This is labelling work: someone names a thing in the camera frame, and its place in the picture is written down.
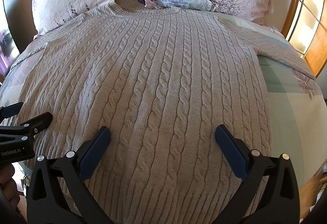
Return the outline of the person's left hand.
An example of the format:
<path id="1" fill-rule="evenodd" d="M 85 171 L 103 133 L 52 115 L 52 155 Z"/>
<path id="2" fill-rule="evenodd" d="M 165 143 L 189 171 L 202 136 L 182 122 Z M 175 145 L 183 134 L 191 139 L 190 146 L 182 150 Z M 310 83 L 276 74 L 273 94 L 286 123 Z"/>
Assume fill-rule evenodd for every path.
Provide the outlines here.
<path id="1" fill-rule="evenodd" d="M 15 168 L 12 164 L 8 164 L 1 169 L 0 182 L 3 186 L 3 193 L 11 206 L 16 209 L 20 202 L 20 194 L 17 189 L 16 182 L 13 180 Z"/>

